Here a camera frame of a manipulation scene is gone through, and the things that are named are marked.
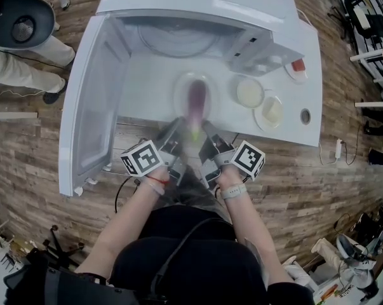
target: orange object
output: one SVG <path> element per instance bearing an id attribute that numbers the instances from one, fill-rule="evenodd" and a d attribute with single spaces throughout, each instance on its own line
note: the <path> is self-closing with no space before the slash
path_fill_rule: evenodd
<path id="1" fill-rule="evenodd" d="M 322 296 L 321 296 L 321 300 L 322 301 L 325 301 L 327 298 L 329 298 L 333 292 L 335 291 L 335 289 L 338 288 L 338 285 L 335 284 L 334 286 L 332 286 L 330 289 L 328 289 Z"/>
<path id="2" fill-rule="evenodd" d="M 306 71 L 306 65 L 304 64 L 303 59 L 292 62 L 292 67 L 295 72 Z"/>

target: person's right hand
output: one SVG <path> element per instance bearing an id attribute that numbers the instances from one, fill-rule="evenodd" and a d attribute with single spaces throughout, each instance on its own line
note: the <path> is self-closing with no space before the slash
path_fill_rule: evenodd
<path id="1" fill-rule="evenodd" d="M 221 168 L 221 175 L 215 180 L 221 191 L 228 190 L 231 186 L 242 184 L 242 178 L 235 165 L 225 165 Z"/>

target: watch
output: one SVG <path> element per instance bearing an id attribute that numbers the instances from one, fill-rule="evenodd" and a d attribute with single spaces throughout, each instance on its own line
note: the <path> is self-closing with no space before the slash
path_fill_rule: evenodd
<path id="1" fill-rule="evenodd" d="M 246 192 L 246 185 L 240 184 L 237 186 L 231 186 L 228 190 L 221 192 L 222 199 L 226 200 L 229 198 L 235 198 L 236 196 L 240 196 L 242 193 Z"/>

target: power outlet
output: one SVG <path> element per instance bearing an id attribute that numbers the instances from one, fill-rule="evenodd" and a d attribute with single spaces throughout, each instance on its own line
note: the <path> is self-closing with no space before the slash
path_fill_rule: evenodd
<path id="1" fill-rule="evenodd" d="M 335 159 L 341 158 L 342 140 L 337 139 L 337 146 L 335 147 Z"/>

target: open microwave door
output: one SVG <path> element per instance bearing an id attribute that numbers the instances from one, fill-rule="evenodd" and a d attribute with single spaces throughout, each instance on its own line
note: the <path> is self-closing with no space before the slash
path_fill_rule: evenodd
<path id="1" fill-rule="evenodd" d="M 123 81 L 130 59 L 116 20 L 91 17 L 65 95 L 58 178 L 60 193 L 79 196 L 111 162 Z"/>

